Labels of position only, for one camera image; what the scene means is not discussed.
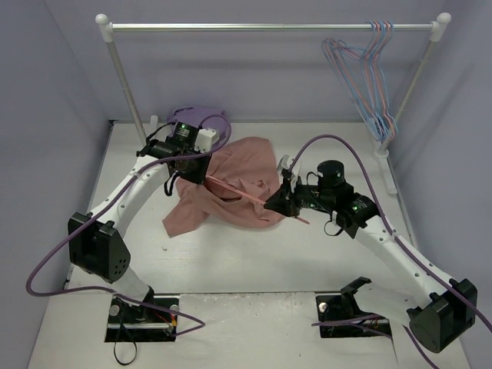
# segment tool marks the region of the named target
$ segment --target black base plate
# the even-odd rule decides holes
[[[321,313],[319,311],[319,305],[321,303],[327,303],[328,309]],[[354,315],[351,315],[345,306],[341,303],[340,295],[323,295],[316,297],[316,310],[318,321],[342,321],[345,319],[356,319]],[[364,327],[369,327],[381,333],[391,335],[390,324],[387,321],[376,322],[376,321],[363,321],[361,323]],[[321,338],[348,338],[348,337],[377,337],[379,334],[364,331],[360,328],[354,327],[352,325],[341,325],[337,327],[320,327],[320,337]]]
[[[164,308],[170,308],[172,305],[179,305],[177,298],[166,298],[159,296],[154,297],[154,304],[162,306]],[[174,342],[176,337],[170,337],[170,334],[176,333],[176,327],[173,327],[172,331],[168,329],[168,324],[164,319],[171,323],[171,316],[168,313],[162,311],[156,311],[149,309],[146,314],[146,319],[143,322],[137,322],[135,319],[129,316],[129,314],[123,314],[122,323],[128,330],[129,334],[126,334],[121,330],[121,314],[125,312],[125,303],[121,302],[118,298],[111,300],[111,306],[118,305],[119,312],[116,316],[108,316],[108,326],[106,328],[105,342]]]

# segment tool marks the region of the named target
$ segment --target metal rod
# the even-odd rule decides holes
[[[408,102],[410,101],[410,98],[412,94],[414,93],[415,87],[417,86],[417,82],[424,71],[425,65],[429,62],[429,58],[431,56],[432,51],[434,50],[434,46],[436,45],[436,42],[429,41],[427,43],[427,46],[425,47],[425,51],[422,54],[422,58],[420,59],[419,65],[417,67],[417,70],[414,73],[414,76],[412,77],[410,84],[408,85],[407,92],[405,92],[405,96],[403,97],[403,100],[401,100],[400,106],[398,106],[397,114],[394,116],[394,121],[398,123],[401,119],[401,116],[405,112],[405,108],[407,107]],[[379,147],[379,152],[386,151],[387,146],[389,145],[391,140],[387,139],[386,141],[383,141],[381,146]]]
[[[113,32],[195,32],[195,31],[371,31],[370,24],[365,25],[283,25],[283,24],[140,24],[140,23],[111,23]],[[432,23],[426,25],[394,25],[395,31],[427,31],[433,30]]]
[[[115,42],[106,42],[106,45],[108,46],[109,55],[113,60],[113,64],[115,64],[116,72],[118,73],[118,77],[120,78],[121,87],[123,88],[123,93],[125,94],[128,107],[130,108],[131,116],[135,121],[135,127],[137,128],[138,137],[140,138],[142,145],[145,146],[146,135],[144,126],[141,123],[137,105],[135,104],[135,100],[133,99],[133,94],[131,93],[128,80],[126,79],[125,71],[123,69],[123,65],[121,64],[120,55],[118,54],[118,50],[116,49]]]
[[[108,329],[120,329],[121,325],[119,323],[108,323]],[[162,329],[167,330],[172,329],[169,327],[168,323],[125,323],[125,328],[127,329]]]

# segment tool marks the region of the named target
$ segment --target clothing rack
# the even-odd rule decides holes
[[[131,93],[130,85],[123,69],[123,64],[116,48],[113,34],[116,32],[282,32],[282,31],[372,31],[370,24],[361,25],[309,25],[309,24],[199,24],[199,23],[155,23],[155,24],[141,24],[141,23],[113,23],[109,21],[107,15],[99,14],[95,17],[96,23],[101,29],[102,38],[108,46],[109,54],[113,63],[115,64],[116,72],[123,87],[123,92],[128,103],[135,126],[137,128],[138,136],[141,143],[145,145],[145,130],[141,122],[140,114],[138,113],[133,94]],[[436,21],[432,21],[429,24],[422,25],[394,25],[395,31],[419,31],[430,32],[429,42],[420,59],[420,63],[408,85],[407,91],[404,95],[400,106],[398,107],[395,115],[395,121],[401,118],[408,101],[412,95],[412,92],[417,85],[417,81],[421,76],[424,66],[427,64],[431,52],[436,42],[442,37],[447,24],[451,21],[451,15],[449,13],[441,13],[438,15]],[[381,143],[381,146],[377,149],[377,154],[381,158],[388,156],[387,145],[389,141]]]

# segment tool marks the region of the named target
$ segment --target black cylinder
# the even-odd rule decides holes
[[[323,161],[317,167],[317,186],[320,191],[332,190],[345,183],[344,165],[337,160]]]

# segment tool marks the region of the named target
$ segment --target pink cloth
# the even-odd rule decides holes
[[[265,138],[224,146],[212,155],[207,174],[264,201],[280,187],[274,152]],[[270,227],[284,218],[210,180],[198,185],[179,178],[176,188],[181,199],[162,221],[170,237],[194,231],[210,214],[249,228]]]

